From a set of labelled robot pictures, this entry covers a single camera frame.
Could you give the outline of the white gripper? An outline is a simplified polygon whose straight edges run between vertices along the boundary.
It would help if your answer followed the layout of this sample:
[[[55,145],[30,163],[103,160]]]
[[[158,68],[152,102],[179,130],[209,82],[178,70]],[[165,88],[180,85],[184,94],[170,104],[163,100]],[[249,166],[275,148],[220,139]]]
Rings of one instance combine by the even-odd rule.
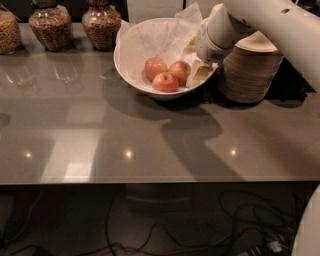
[[[214,6],[202,22],[196,38],[192,37],[183,49],[184,54],[196,51],[202,60],[193,62],[186,86],[193,88],[205,82],[213,72],[213,67],[206,63],[221,63],[238,41],[254,32],[253,28],[232,17],[223,4]]]

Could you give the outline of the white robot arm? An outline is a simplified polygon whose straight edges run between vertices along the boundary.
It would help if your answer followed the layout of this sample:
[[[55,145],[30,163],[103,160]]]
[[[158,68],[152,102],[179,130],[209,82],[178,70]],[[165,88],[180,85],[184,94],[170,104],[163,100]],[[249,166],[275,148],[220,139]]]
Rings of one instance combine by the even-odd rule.
[[[291,0],[221,0],[196,33],[196,55],[219,63],[238,41],[256,31],[320,90],[320,17]]]

